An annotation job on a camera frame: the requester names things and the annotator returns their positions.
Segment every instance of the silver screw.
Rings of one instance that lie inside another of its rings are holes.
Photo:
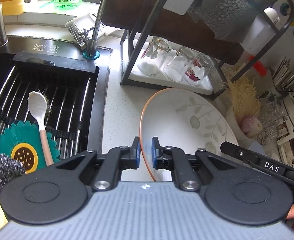
[[[198,183],[193,181],[193,180],[188,180],[188,181],[185,181],[182,186],[185,188],[185,189],[195,189],[196,187],[198,187]]]
[[[109,188],[109,186],[110,186],[110,183],[105,180],[100,180],[95,183],[95,187],[97,189],[107,189],[107,188]]]

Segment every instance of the wooden spoon handle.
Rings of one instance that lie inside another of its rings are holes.
[[[46,165],[47,166],[52,165],[54,164],[54,161],[50,153],[46,131],[41,130],[39,131],[39,133],[40,133],[41,146],[43,148]]]

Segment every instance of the sunflower mat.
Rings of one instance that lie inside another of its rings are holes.
[[[49,149],[54,163],[59,162],[60,151],[55,149],[57,143],[51,140],[51,133],[47,133]],[[4,153],[12,159],[19,160],[26,173],[46,167],[46,161],[41,146],[38,124],[30,121],[17,125],[12,123],[10,128],[5,128],[0,135],[0,154]]]

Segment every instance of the white bottle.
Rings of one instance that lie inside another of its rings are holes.
[[[281,28],[280,19],[275,9],[268,7],[264,12],[268,15],[277,29]],[[271,26],[258,15],[251,25],[241,46],[245,51],[255,56],[275,35]]]

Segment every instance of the white shelf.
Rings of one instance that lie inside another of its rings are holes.
[[[136,46],[137,41],[138,40],[134,39],[134,46]],[[144,50],[148,47],[148,44],[149,44],[148,42],[145,42],[143,49],[141,50],[138,58],[141,57]],[[129,61],[129,59],[128,59],[128,40],[125,40],[123,45],[124,45],[123,46],[123,61],[124,61],[123,62],[123,71],[125,72],[125,70],[127,68],[128,61]],[[162,69],[164,66],[166,66],[167,63],[169,63],[172,60],[172,58],[175,56],[176,52],[177,52],[176,50],[172,50],[169,53],[166,61],[164,62],[163,66],[162,66]],[[202,80],[202,82],[200,83],[200,85],[198,87],[194,87],[194,86],[191,86],[190,84],[188,84],[185,80],[183,80],[180,83],[171,81],[162,73],[162,69],[156,76],[151,77],[151,76],[148,76],[148,75],[144,74],[143,72],[141,72],[139,70],[139,68],[137,67],[137,64],[135,63],[135,65],[129,75],[129,79],[139,81],[139,82],[149,83],[149,84],[166,86],[166,87],[186,89],[186,90],[189,90],[189,91],[192,91],[195,93],[199,93],[199,94],[204,94],[204,95],[211,95],[213,92],[213,87],[210,83],[208,76]]]

